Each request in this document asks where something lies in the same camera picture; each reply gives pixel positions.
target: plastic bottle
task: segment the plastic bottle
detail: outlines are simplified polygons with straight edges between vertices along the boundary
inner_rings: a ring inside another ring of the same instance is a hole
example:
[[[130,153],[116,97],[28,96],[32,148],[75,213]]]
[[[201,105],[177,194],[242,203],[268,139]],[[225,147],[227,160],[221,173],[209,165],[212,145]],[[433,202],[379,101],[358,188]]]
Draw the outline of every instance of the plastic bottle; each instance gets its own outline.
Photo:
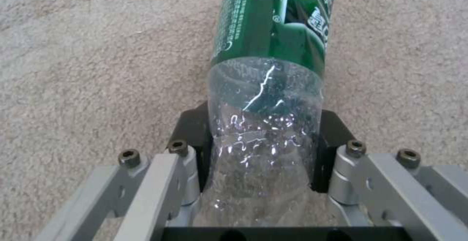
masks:
[[[304,213],[333,0],[223,0],[209,72],[199,226],[294,226]]]

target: green plastic bottle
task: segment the green plastic bottle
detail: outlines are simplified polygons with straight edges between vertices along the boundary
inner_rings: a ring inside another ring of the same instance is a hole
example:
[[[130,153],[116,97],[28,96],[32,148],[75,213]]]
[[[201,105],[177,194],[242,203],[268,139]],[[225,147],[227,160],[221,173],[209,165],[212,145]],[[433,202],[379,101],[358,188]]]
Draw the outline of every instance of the green plastic bottle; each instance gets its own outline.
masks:
[[[299,224],[319,131],[333,0],[223,0],[209,72],[204,226]]]

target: beige carpet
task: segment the beige carpet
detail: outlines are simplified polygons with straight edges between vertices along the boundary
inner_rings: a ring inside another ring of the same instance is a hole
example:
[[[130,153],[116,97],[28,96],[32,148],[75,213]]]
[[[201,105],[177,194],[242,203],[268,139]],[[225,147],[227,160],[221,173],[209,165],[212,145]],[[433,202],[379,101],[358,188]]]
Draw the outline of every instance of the beige carpet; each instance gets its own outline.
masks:
[[[1,240],[32,239],[120,150],[161,152],[206,99],[220,1],[1,0]],[[325,107],[369,152],[466,168],[468,0],[335,0]],[[304,224],[331,222],[321,200]]]

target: screw head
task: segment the screw head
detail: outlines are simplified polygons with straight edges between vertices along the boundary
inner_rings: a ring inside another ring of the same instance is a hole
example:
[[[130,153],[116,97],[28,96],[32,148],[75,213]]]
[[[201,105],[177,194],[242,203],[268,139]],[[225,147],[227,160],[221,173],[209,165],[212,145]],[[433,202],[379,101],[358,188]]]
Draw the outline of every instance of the screw head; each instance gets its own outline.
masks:
[[[140,153],[134,149],[124,150],[119,154],[118,162],[127,169],[135,168],[141,162]]]
[[[396,160],[407,169],[416,169],[421,163],[421,155],[411,149],[400,149]]]
[[[187,142],[182,139],[176,139],[169,142],[169,146],[167,147],[170,153],[179,154],[181,157],[187,156],[189,154],[189,148],[187,146]]]
[[[354,158],[361,158],[366,154],[366,144],[362,141],[351,139],[346,143],[346,154]]]

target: green bottle label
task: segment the green bottle label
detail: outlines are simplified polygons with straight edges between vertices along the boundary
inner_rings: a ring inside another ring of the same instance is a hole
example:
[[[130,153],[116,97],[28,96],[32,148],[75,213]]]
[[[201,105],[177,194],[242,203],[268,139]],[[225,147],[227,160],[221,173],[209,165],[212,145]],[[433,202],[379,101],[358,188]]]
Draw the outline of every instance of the green bottle label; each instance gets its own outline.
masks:
[[[212,65],[274,57],[323,75],[333,0],[223,0]]]

